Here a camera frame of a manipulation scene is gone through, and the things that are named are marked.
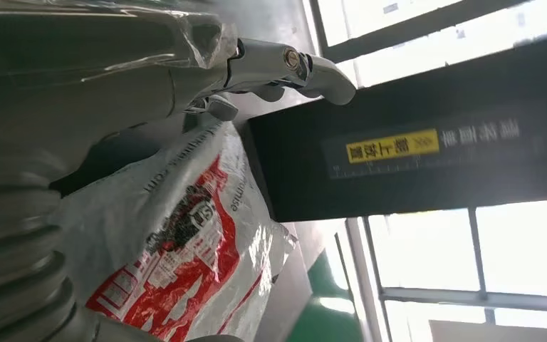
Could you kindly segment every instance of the plastic bag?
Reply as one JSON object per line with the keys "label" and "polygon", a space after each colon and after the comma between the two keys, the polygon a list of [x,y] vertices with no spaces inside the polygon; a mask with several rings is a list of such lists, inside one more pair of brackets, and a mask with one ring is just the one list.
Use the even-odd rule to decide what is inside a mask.
{"label": "plastic bag", "polygon": [[211,68],[236,53],[214,14],[163,1],[0,0],[0,76],[86,81],[130,68]]}
{"label": "plastic bag", "polygon": [[271,221],[231,123],[88,185],[51,219],[80,301],[164,341],[252,341],[295,244]]}

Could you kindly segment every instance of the metal machine part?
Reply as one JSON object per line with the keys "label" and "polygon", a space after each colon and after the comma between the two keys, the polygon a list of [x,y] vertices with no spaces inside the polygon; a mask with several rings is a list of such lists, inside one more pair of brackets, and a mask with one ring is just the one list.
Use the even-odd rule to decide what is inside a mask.
{"label": "metal machine part", "polygon": [[[0,1],[0,23],[9,23],[0,25],[0,341],[157,341],[75,302],[64,257],[53,251],[59,228],[44,219],[60,199],[49,184],[76,170],[93,144],[128,127],[207,110],[231,120],[237,109],[218,93],[277,100],[285,86],[344,104],[355,88],[331,62],[290,46],[239,39],[229,55],[199,54],[205,63],[171,39],[172,19],[161,12],[68,4]],[[221,34],[210,16],[183,23],[192,41],[208,45]],[[143,41],[136,25],[160,40]],[[121,29],[134,43],[111,40]],[[49,50],[50,42],[66,53]],[[74,46],[81,53],[68,55]],[[177,51],[180,59],[169,58]]]}

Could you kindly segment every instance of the window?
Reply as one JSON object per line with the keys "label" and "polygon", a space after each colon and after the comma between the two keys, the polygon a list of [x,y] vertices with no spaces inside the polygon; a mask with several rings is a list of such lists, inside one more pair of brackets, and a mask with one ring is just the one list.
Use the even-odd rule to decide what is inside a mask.
{"label": "window", "polygon": [[486,288],[547,296],[547,202],[478,208]]}
{"label": "window", "polygon": [[[503,9],[498,5],[503,2],[523,3]],[[318,35],[324,35],[327,40],[327,46],[322,47],[323,56],[336,62],[344,61],[343,72],[350,74],[358,87],[369,87],[547,37],[547,0],[497,3],[478,0],[318,0],[323,27]],[[426,21],[408,23],[437,9],[462,5],[464,11],[478,6],[493,8],[490,7],[486,15],[441,26],[437,31],[418,31],[422,25],[422,30],[432,27],[423,24]],[[459,10],[451,13],[469,18]],[[447,22],[441,19],[445,19],[443,15],[431,16],[431,20]],[[386,32],[380,37],[368,40],[364,36],[383,29]],[[395,42],[393,37],[402,37],[404,32],[414,30],[419,34]]]}
{"label": "window", "polygon": [[547,201],[363,220],[391,342],[432,342],[430,320],[547,328]]}
{"label": "window", "polygon": [[393,342],[432,342],[429,321],[484,323],[484,309],[457,306],[389,301],[387,315]]}
{"label": "window", "polygon": [[383,286],[479,290],[467,210],[369,220]]}

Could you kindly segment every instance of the nut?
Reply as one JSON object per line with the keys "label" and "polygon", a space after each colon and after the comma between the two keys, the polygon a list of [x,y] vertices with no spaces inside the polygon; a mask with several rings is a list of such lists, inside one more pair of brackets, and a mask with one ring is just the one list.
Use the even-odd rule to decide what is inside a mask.
{"label": "nut", "polygon": [[296,50],[288,48],[284,51],[284,62],[286,62],[286,66],[288,66],[289,69],[296,70],[301,63],[301,56]]}

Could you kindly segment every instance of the metal window bar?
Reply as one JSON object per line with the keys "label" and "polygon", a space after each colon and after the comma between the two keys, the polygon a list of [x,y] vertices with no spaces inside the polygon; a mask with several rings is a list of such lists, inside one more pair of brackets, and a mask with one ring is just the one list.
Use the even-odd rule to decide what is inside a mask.
{"label": "metal window bar", "polygon": [[461,0],[334,46],[328,46],[318,0],[310,1],[322,55],[335,63],[340,63],[521,4],[527,0]]}
{"label": "metal window bar", "polygon": [[[477,278],[479,279],[479,298],[482,301],[488,299],[485,286],[485,275],[483,273],[483,259],[481,258],[481,242],[479,241],[479,227],[477,226],[476,208],[469,208],[469,225],[471,226],[471,237],[475,253],[475,265],[477,267]],[[493,309],[485,308],[485,322],[496,324],[496,314]]]}
{"label": "metal window bar", "polygon": [[[373,291],[378,292],[378,299],[382,307],[382,319],[387,330],[388,341],[392,342],[390,333],[389,317],[387,314],[386,301],[414,302],[414,303],[429,303],[429,304],[453,304],[462,306],[479,306],[484,307],[486,311],[486,322],[495,323],[494,309],[523,309],[534,311],[547,311],[547,296],[535,296],[526,294],[505,294],[498,292],[488,292],[485,286],[485,278],[483,274],[483,263],[481,260],[481,246],[479,243],[479,231],[476,223],[476,208],[469,208],[469,223],[473,238],[473,248],[475,251],[477,273],[479,275],[479,291],[457,291],[457,290],[439,290],[439,289],[409,289],[400,287],[383,287],[380,282],[380,273],[376,261],[376,253],[374,250],[374,242],[372,232],[370,231],[370,223],[367,217],[361,217],[363,226],[357,224],[357,219],[348,219],[348,237],[352,249],[358,249],[361,241],[361,236],[367,240],[367,248],[362,248],[364,254],[370,254],[369,259],[372,262],[373,278],[364,276],[368,273],[364,263],[355,263],[356,272],[359,278],[360,287],[364,289],[366,284],[369,284]],[[359,234],[359,229],[365,230],[363,234]],[[368,314],[372,312],[372,303],[364,301],[366,313],[369,319],[378,319],[376,314]]]}

